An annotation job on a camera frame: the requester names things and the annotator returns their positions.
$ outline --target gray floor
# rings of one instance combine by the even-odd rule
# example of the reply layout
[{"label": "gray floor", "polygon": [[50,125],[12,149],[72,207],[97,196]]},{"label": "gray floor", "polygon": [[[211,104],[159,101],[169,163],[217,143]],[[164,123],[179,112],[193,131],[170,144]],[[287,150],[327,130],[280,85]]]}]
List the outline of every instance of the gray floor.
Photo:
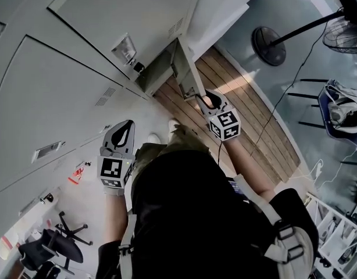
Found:
[{"label": "gray floor", "polygon": [[[291,84],[298,68],[309,53],[311,45],[320,36],[324,26],[316,27],[285,43],[287,59],[280,67],[261,62],[251,47],[252,31],[258,26],[273,28],[280,35],[289,33],[321,17],[310,0],[252,0],[249,10],[220,39],[218,44],[227,49],[236,61],[254,75],[254,80],[275,105],[283,91]],[[357,88],[356,55],[331,51],[320,40],[302,68],[298,78],[335,78],[344,85]],[[297,83],[290,92],[317,95],[322,84]],[[294,136],[301,152],[312,168],[323,159],[323,172],[316,182],[319,188],[324,181],[334,178],[340,161],[350,155],[354,147],[329,138],[325,130],[299,125],[299,120],[322,123],[319,109],[310,107],[312,99],[285,96],[277,111]],[[357,153],[350,160],[357,161]],[[354,206],[349,187],[357,179],[357,167],[343,165],[338,177],[319,189],[324,201],[344,210]]]}]

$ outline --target black cable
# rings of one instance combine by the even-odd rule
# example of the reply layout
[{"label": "black cable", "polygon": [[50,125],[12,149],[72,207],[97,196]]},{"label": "black cable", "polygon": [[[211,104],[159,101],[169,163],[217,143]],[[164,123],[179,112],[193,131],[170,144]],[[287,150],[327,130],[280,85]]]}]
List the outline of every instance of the black cable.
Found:
[{"label": "black cable", "polygon": [[285,96],[285,94],[286,94],[286,92],[288,91],[288,89],[290,89],[290,88],[295,84],[296,79],[297,79],[297,77],[298,77],[298,75],[299,75],[300,70],[302,69],[302,67],[305,65],[306,61],[307,61],[308,58],[310,57],[311,53],[313,52],[313,48],[314,48],[314,46],[316,45],[316,43],[318,42],[318,40],[320,40],[321,37],[323,36],[324,32],[326,31],[327,25],[328,25],[328,22],[326,23],[322,34],[321,34],[321,35],[318,37],[318,39],[313,43],[312,47],[310,48],[310,52],[308,53],[307,57],[305,58],[305,60],[304,60],[304,61],[302,62],[302,64],[300,65],[300,67],[299,67],[299,69],[298,69],[298,71],[297,71],[297,73],[296,73],[296,76],[295,76],[295,78],[294,78],[294,81],[291,83],[291,85],[289,85],[289,86],[287,87],[286,90],[284,90],[284,92],[283,92],[281,98],[278,100],[277,104],[275,105],[275,107],[274,107],[274,109],[273,109],[273,111],[272,111],[272,113],[271,113],[271,115],[270,115],[268,121],[266,122],[265,126],[262,128],[262,131],[261,131],[261,133],[260,133],[260,136],[259,136],[258,140],[256,141],[256,144],[255,144],[254,149],[252,150],[250,156],[252,156],[252,154],[254,153],[254,151],[255,151],[255,149],[256,149],[256,146],[257,146],[258,142],[259,142],[260,139],[261,139],[261,135],[264,133],[264,130],[265,130],[266,126],[269,124],[270,120],[272,119],[273,114],[274,114],[274,112],[276,111],[278,104],[282,101],[282,99],[283,99],[283,97]]},{"label": "black cable", "polygon": [[221,146],[223,145],[223,142],[221,141],[220,147],[219,147],[219,155],[217,157],[217,165],[220,166],[220,151],[221,151]]}]

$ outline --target black shirt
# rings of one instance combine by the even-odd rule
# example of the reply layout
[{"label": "black shirt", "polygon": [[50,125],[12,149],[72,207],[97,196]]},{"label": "black shirt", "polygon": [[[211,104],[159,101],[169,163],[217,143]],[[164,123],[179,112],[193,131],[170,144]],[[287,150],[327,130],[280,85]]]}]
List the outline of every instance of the black shirt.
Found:
[{"label": "black shirt", "polygon": [[[263,213],[236,194],[210,155],[168,153],[141,173],[133,191],[137,215],[134,278],[278,278],[276,263],[260,255],[276,233]],[[317,229],[294,189],[270,202],[318,247]],[[96,279],[119,277],[120,241],[99,248]]]}]

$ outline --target strap buckle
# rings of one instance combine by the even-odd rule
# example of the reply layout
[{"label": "strap buckle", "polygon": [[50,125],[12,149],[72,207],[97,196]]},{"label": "strap buckle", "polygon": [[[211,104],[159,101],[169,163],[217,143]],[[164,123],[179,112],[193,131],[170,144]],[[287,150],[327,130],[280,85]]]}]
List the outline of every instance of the strap buckle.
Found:
[{"label": "strap buckle", "polygon": [[[297,254],[295,254],[294,256],[291,254],[292,251],[295,251],[297,249],[301,249],[301,251],[299,251]],[[301,256],[304,255],[304,248],[301,244],[295,246],[295,247],[292,247],[291,249],[288,250],[288,255],[287,255],[287,261],[284,262],[283,264],[287,264]]]},{"label": "strap buckle", "polygon": [[277,230],[277,237],[281,241],[283,241],[284,239],[291,238],[295,234],[295,228],[290,223],[285,222],[282,219],[278,220],[274,224],[274,227]]},{"label": "strap buckle", "polygon": [[128,254],[131,254],[134,248],[131,245],[120,245],[118,247],[118,250],[119,250],[119,255],[126,256]]}]

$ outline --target fan base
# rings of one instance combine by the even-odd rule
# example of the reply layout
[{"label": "fan base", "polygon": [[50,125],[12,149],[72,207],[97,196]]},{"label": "fan base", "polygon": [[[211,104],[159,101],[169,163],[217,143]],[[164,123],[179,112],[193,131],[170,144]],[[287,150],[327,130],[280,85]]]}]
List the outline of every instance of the fan base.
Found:
[{"label": "fan base", "polygon": [[258,27],[252,33],[252,47],[261,60],[272,66],[280,66],[285,61],[286,51],[284,43],[276,46],[269,45],[280,36],[272,29]]}]

